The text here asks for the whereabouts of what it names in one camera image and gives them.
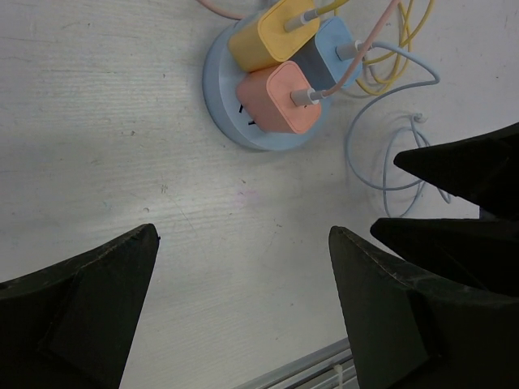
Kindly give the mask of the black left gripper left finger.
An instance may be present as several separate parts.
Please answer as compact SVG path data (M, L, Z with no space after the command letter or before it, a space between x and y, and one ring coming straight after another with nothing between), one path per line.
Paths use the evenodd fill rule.
M153 224L1 284L3 388L117 388L159 249Z

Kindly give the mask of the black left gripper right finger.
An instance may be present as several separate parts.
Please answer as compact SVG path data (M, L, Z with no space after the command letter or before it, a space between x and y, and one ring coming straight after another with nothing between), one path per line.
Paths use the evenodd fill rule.
M329 252L361 388L515 388L518 300L438 276L333 227Z

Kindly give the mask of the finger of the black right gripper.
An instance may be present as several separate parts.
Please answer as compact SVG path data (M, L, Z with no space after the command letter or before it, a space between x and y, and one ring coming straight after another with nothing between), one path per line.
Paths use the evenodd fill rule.
M381 218L370 232L400 257L380 266L402 284L436 297L518 301L516 221Z
M398 153L394 164L492 215L518 213L518 125Z

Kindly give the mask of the blue charger plug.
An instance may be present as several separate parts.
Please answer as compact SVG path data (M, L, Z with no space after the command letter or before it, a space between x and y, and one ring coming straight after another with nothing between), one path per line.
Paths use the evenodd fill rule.
M317 33L291 58L307 80L307 86L296 87L295 91L332 88L348 70L359 46L341 18L326 19Z

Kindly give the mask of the pink charger plug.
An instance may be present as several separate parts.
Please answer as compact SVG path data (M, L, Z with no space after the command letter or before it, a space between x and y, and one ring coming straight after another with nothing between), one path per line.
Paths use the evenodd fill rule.
M310 87L297 63L287 61L248 74L236 87L236 97L263 132L302 135L318 121L322 105L297 106L291 93Z

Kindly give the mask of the round blue power socket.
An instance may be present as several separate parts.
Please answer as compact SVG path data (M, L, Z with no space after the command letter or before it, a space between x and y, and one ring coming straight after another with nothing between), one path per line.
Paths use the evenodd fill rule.
M215 38L204 60L202 90L208 112L218 129L230 140L249 149L262 152L285 152L302 146L325 123L332 106L330 99L321 103L320 118L302 135L263 132L239 104L236 87L246 77L227 48L229 38L243 29L258 12L248 15L225 28Z

